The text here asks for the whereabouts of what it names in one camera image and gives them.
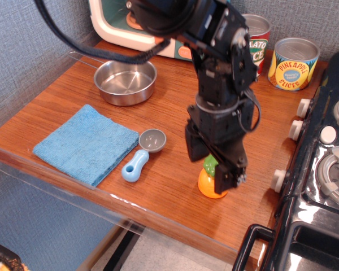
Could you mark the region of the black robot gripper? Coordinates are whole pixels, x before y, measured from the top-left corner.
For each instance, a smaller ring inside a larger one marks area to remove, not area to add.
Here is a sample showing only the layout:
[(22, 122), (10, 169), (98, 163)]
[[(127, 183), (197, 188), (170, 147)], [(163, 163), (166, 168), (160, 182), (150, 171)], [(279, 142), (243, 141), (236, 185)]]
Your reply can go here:
[(196, 97), (188, 107), (190, 118), (185, 129), (189, 159), (198, 161), (211, 154), (215, 167), (214, 191), (221, 194), (246, 181), (247, 156), (243, 145), (252, 125), (256, 100), (236, 98), (225, 105)]

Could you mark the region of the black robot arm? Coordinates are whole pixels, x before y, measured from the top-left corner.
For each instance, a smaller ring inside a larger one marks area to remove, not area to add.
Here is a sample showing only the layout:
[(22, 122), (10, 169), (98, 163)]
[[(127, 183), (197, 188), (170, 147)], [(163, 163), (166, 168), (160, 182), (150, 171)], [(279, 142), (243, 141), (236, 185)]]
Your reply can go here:
[(126, 6), (145, 32), (190, 48), (198, 93), (185, 129), (189, 157), (214, 157), (217, 194), (237, 187), (246, 180), (243, 138), (257, 127), (253, 113), (260, 109), (250, 89), (257, 66), (245, 18), (228, 1), (128, 1)]

